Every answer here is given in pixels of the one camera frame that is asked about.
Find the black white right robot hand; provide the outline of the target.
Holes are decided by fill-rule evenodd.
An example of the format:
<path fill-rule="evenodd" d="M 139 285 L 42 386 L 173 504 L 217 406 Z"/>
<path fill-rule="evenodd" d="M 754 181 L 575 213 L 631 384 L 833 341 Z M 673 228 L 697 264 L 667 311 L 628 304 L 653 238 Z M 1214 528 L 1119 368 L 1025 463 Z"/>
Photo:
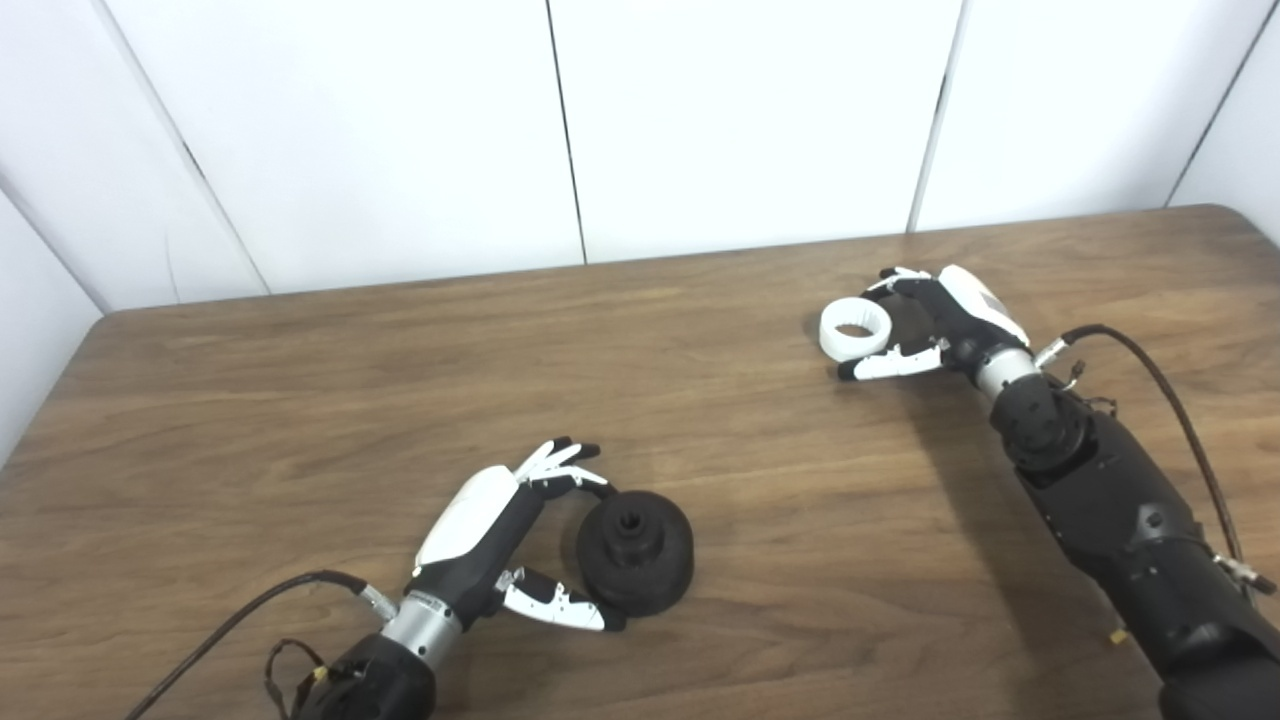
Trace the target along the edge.
<path fill-rule="evenodd" d="M 1039 372 L 1025 331 L 995 293 L 957 265 L 931 274 L 891 266 L 859 296 L 881 310 L 881 301 L 899 296 L 916 302 L 932 322 L 920 348 L 901 345 L 837 361 L 836 377 L 846 382 L 960 372 L 978 388 L 998 393 L 1005 386 Z"/>

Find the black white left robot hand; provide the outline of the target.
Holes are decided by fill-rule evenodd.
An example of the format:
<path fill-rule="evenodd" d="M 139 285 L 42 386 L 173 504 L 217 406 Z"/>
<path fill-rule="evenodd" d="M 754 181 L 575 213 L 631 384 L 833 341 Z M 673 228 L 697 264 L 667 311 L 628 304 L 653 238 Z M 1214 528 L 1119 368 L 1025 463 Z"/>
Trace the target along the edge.
<path fill-rule="evenodd" d="M 604 477 L 579 464 L 598 445 L 568 436 L 549 439 L 516 469 L 484 468 L 445 506 L 413 560 L 406 594 L 430 598 L 468 630 L 500 609 L 558 626 L 621 632 L 626 616 L 563 582 L 529 568 L 511 568 L 516 550 L 547 503 L 572 491 L 599 500 L 618 493 Z"/>

